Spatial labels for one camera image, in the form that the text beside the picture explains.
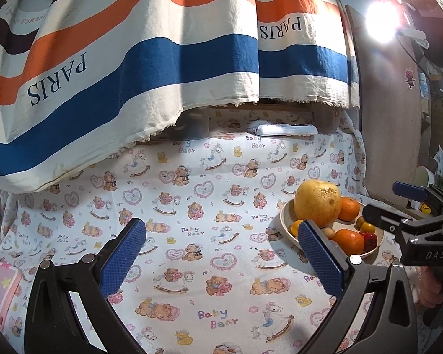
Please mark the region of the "person's right hand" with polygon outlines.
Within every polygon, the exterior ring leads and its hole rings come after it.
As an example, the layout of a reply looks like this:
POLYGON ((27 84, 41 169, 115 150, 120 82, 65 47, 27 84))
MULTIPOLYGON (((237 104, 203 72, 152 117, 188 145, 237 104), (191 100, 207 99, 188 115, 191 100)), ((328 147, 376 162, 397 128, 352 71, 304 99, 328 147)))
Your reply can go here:
POLYGON ((418 285, 418 297, 421 304, 433 309, 443 302, 442 284, 436 279, 431 268, 421 267, 418 285))

